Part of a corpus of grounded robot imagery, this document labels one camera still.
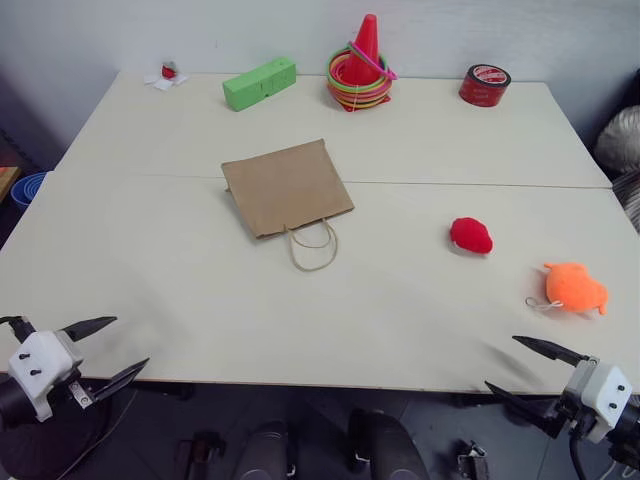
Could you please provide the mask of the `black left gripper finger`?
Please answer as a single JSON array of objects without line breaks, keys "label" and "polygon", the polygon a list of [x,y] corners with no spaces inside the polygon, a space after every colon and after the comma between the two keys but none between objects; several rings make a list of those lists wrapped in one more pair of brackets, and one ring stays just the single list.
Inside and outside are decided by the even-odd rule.
[{"label": "black left gripper finger", "polygon": [[131,384],[137,375],[144,369],[149,359],[141,360],[113,376],[106,385],[92,393],[94,403],[99,403],[112,397]]},{"label": "black left gripper finger", "polygon": [[116,316],[102,316],[78,321],[59,331],[59,336],[71,342],[79,342],[117,320]]}]

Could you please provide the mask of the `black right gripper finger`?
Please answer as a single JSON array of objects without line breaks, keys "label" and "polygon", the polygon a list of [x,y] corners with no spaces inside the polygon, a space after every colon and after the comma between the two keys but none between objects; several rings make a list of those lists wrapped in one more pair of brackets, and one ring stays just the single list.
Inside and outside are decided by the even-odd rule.
[{"label": "black right gripper finger", "polygon": [[512,339],[550,360],[560,360],[569,365],[578,365],[581,361],[590,359],[588,355],[579,354],[551,341],[521,335],[514,335]]},{"label": "black right gripper finger", "polygon": [[557,438],[563,429],[562,415],[546,415],[537,410],[532,402],[524,399],[485,381],[490,392],[497,397],[512,413],[535,426],[550,438]]}]

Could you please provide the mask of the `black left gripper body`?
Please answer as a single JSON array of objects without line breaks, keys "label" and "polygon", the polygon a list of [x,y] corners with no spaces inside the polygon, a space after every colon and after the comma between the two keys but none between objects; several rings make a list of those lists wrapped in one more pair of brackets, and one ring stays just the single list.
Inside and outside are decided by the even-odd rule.
[{"label": "black left gripper body", "polygon": [[81,409],[88,409],[98,402],[89,387],[85,387],[82,382],[82,374],[78,369],[72,370],[57,385],[57,395],[59,400],[73,400]]}]

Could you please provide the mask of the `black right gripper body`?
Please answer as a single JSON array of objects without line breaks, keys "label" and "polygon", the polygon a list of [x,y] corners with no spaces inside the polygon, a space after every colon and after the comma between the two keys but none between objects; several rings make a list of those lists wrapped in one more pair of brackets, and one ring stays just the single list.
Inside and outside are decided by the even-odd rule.
[{"label": "black right gripper body", "polygon": [[556,439],[561,430],[569,424],[571,430],[577,430],[579,439],[600,439],[599,416],[594,408],[582,399],[582,394],[599,367],[600,360],[590,356],[556,356],[555,360],[573,366],[574,371],[554,405],[554,416],[548,417],[550,424],[546,434]]}]

